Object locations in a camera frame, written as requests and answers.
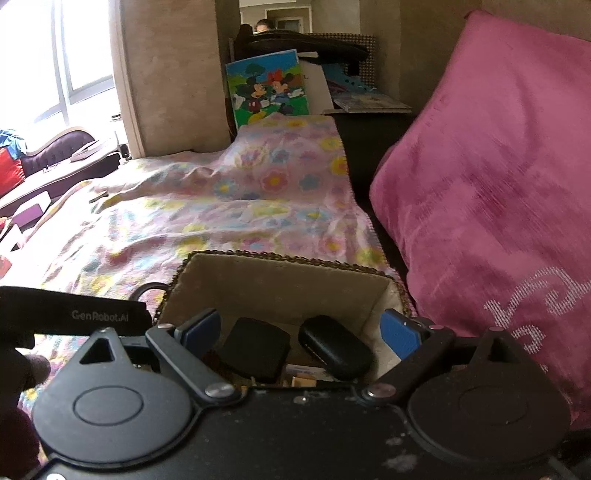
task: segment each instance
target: blue gripper pad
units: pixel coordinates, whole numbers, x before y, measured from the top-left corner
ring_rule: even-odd
[[[197,358],[213,348],[222,331],[217,310],[208,309],[183,323],[174,332],[177,341]]]
[[[386,310],[381,317],[379,329],[382,340],[404,360],[421,346],[421,334],[404,324],[405,317],[395,310]]]

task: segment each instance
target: pink pillow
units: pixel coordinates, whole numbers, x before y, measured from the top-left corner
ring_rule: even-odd
[[[371,200],[419,313],[506,328],[591,426],[591,43],[473,12]]]

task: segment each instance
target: human hand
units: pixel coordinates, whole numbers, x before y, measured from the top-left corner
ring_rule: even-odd
[[[38,465],[39,441],[18,399],[23,390],[44,382],[50,371],[45,357],[21,355],[0,345],[0,477],[18,479]]]

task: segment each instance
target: black earbud case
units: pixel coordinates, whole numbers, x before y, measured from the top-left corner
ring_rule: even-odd
[[[367,345],[326,315],[306,320],[300,327],[298,340],[337,380],[351,381],[362,377],[374,361]]]

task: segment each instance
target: bed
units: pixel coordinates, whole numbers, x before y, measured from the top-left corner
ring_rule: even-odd
[[[79,183],[37,223],[2,283],[126,299],[141,284],[170,282],[202,250],[376,268],[398,279],[413,308],[355,202],[343,142],[325,116],[275,114],[241,128],[223,152],[132,160]],[[154,312],[160,298],[142,300]],[[33,353],[50,358],[53,376],[84,340],[38,335]],[[30,411],[42,389],[23,394],[21,407]]]

